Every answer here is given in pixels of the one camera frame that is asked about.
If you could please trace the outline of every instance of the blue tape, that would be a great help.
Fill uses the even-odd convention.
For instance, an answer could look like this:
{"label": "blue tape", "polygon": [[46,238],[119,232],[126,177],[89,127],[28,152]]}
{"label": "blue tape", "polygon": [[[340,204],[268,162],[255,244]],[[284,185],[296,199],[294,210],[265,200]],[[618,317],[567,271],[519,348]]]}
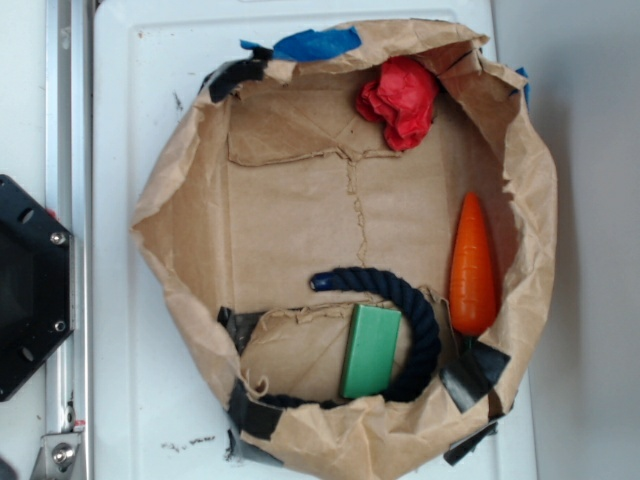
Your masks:
{"label": "blue tape", "polygon": [[[330,60],[362,45],[355,27],[347,30],[305,30],[283,38],[273,47],[273,58],[293,62],[316,62]],[[240,40],[245,50],[260,48],[261,45]]]}
{"label": "blue tape", "polygon": [[[519,69],[517,69],[516,73],[522,75],[527,80],[529,79],[529,74],[524,69],[524,67],[520,67]],[[525,100],[525,102],[527,102],[527,108],[529,108],[529,91],[530,91],[529,82],[527,82],[527,84],[523,88],[524,100]]]}

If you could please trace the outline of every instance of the dark blue rope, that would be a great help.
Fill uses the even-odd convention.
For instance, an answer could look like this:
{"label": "dark blue rope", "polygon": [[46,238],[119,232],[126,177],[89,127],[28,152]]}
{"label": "dark blue rope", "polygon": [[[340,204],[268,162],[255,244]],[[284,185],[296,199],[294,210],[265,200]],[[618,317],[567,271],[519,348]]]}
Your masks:
{"label": "dark blue rope", "polygon": [[[442,349],[438,338],[439,327],[431,304],[424,295],[395,274],[375,268],[336,268],[319,273],[311,279],[316,291],[342,290],[371,292],[391,300],[407,317],[413,331],[413,345],[407,364],[395,382],[380,392],[385,401],[411,402],[431,381]],[[288,395],[265,395],[261,399],[270,405],[296,408],[306,403],[316,403]],[[335,402],[320,404],[322,408],[334,408]]]}

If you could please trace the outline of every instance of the red tissue paper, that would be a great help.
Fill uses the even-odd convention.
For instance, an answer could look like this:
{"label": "red tissue paper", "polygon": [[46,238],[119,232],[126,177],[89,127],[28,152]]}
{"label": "red tissue paper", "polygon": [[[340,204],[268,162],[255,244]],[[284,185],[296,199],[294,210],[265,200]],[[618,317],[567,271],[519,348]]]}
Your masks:
{"label": "red tissue paper", "polygon": [[393,57],[382,64],[379,80],[362,87],[356,110],[370,122],[387,123],[384,138],[392,150],[408,150],[429,132],[439,90],[435,76],[418,62]]}

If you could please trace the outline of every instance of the orange carrot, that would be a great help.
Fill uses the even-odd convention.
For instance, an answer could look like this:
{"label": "orange carrot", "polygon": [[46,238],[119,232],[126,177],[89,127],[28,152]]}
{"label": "orange carrot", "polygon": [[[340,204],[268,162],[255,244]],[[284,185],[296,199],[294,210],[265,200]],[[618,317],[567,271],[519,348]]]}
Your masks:
{"label": "orange carrot", "polygon": [[496,295],[489,239],[482,207],[475,193],[467,193],[453,250],[449,302],[453,328],[477,337],[493,325]]}

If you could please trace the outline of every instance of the green block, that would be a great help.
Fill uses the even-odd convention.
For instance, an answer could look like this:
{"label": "green block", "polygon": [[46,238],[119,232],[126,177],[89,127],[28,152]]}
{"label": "green block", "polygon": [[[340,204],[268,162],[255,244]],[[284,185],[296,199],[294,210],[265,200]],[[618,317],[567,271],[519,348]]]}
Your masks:
{"label": "green block", "polygon": [[377,395],[389,386],[401,317],[398,310],[354,307],[340,386],[344,398]]}

